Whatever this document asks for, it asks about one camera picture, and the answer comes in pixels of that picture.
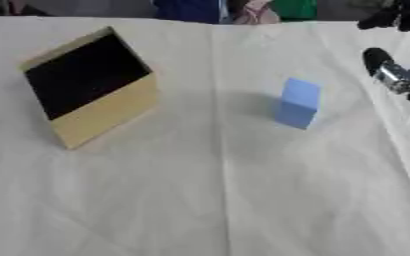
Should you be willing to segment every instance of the hand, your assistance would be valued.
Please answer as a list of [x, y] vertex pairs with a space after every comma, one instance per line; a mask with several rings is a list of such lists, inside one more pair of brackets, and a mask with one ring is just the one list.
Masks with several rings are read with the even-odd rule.
[[393, 27], [397, 23], [400, 31], [410, 31], [410, 0], [395, 0], [392, 6], [386, 7], [371, 17], [358, 23], [362, 30], [375, 27]]

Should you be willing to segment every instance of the white cloth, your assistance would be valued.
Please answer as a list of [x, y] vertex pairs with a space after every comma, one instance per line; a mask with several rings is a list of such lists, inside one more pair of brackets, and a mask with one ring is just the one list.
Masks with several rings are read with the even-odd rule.
[[[106, 25], [161, 102], [66, 151], [17, 64]], [[354, 23], [0, 18], [0, 256], [410, 256], [410, 103], [371, 46], [410, 67], [410, 34]], [[288, 77], [323, 88], [308, 131], [272, 121]]]

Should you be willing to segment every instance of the blue block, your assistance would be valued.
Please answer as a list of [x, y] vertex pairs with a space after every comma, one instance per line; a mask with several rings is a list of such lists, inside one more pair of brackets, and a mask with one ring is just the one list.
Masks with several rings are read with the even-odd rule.
[[275, 120], [299, 129], [308, 128], [320, 103], [320, 87], [290, 78], [275, 110]]

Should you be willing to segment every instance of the open box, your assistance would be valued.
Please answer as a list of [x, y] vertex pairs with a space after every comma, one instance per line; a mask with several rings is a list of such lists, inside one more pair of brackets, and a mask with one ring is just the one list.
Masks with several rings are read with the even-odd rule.
[[33, 58], [22, 70], [67, 148], [157, 101], [155, 74], [111, 27]]

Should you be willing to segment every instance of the cube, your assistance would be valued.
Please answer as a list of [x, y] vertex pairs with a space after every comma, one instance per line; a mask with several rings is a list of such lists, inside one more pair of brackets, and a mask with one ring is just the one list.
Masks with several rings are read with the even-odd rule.
[[286, 82], [277, 103], [275, 120], [299, 129], [307, 129], [314, 118], [320, 101], [320, 87], [291, 78]]
[[111, 27], [21, 67], [69, 149], [142, 114], [157, 101], [154, 73]]

